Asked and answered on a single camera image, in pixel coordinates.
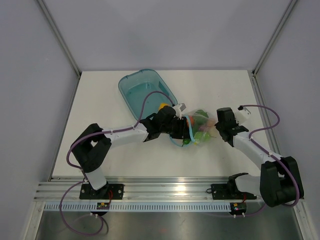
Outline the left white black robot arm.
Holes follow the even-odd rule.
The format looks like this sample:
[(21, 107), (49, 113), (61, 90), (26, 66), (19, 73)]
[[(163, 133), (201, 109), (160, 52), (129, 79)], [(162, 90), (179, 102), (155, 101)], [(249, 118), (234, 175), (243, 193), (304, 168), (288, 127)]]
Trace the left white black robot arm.
[(91, 199), (110, 197), (111, 188), (104, 176), (101, 165), (110, 149), (131, 144), (144, 143), (167, 134), (172, 139), (185, 140), (191, 138), (187, 117), (182, 115), (186, 106), (183, 103), (174, 106), (163, 106), (157, 113), (140, 119), (135, 125), (119, 129), (104, 130), (98, 124), (89, 125), (70, 146), (66, 160), (70, 164), (70, 155), (78, 162), (78, 168), (88, 181)]

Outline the yellow fake fruit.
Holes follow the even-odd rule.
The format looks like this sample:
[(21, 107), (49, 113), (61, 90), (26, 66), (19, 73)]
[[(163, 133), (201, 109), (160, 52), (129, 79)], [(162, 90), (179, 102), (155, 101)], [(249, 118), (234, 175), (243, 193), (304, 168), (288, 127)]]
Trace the yellow fake fruit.
[(167, 104), (167, 103), (161, 103), (159, 108), (158, 108), (158, 111), (160, 111), (161, 109), (163, 109), (164, 107), (169, 107), (170, 105)]

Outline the green fake chili pepper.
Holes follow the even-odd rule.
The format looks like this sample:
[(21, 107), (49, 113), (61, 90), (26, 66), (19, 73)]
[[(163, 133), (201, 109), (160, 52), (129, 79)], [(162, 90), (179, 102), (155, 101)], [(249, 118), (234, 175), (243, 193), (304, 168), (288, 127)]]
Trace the green fake chili pepper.
[(190, 139), (184, 139), (184, 140), (182, 141), (182, 146), (185, 147), (185, 146), (189, 145), (191, 142), (192, 142), (192, 141), (191, 141)]

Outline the clear zip top bag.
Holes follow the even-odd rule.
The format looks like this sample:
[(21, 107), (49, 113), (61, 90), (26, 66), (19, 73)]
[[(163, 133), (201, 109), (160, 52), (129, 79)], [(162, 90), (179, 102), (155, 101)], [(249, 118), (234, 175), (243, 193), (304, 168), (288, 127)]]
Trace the clear zip top bag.
[(194, 135), (196, 132), (208, 132), (211, 136), (211, 138), (215, 138), (216, 137), (216, 127), (215, 127), (215, 124), (217, 123), (217, 121), (212, 117), (212, 115), (210, 113), (208, 113), (206, 110), (204, 110), (205, 112), (208, 113), (208, 120), (205, 124), (194, 124), (192, 125), (191, 124), (191, 121), (189, 119), (189, 116), (192, 116), (193, 117), (193, 114), (197, 111), (197, 110), (204, 110), (204, 109), (196, 109), (196, 110), (193, 110), (193, 111), (190, 111), (184, 115), (182, 115), (182, 117), (186, 117), (186, 120), (187, 120), (187, 125), (189, 127), (189, 133), (190, 133), (190, 140), (191, 140), (191, 143), (187, 146), (182, 146), (183, 145), (183, 140), (181, 139), (174, 139), (174, 138), (171, 138), (169, 137), (170, 141), (178, 146), (178, 147), (188, 147), (188, 146), (191, 146), (191, 145), (196, 145), (196, 146), (199, 146), (199, 145), (202, 145), (203, 143), (200, 143), (200, 144), (196, 144), (195, 143), (195, 140), (194, 140)]

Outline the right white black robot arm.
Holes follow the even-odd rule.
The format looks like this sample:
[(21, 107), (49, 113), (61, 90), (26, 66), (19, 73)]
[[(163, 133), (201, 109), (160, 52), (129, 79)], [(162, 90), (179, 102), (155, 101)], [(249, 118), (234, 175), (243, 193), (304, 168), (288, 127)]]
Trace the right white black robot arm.
[(259, 176), (243, 172), (229, 176), (227, 193), (239, 198), (243, 193), (262, 197), (269, 207), (294, 207), (304, 197), (297, 161), (263, 147), (253, 135), (265, 128), (248, 130), (230, 107), (219, 108), (215, 127), (224, 142), (247, 156), (260, 170)]

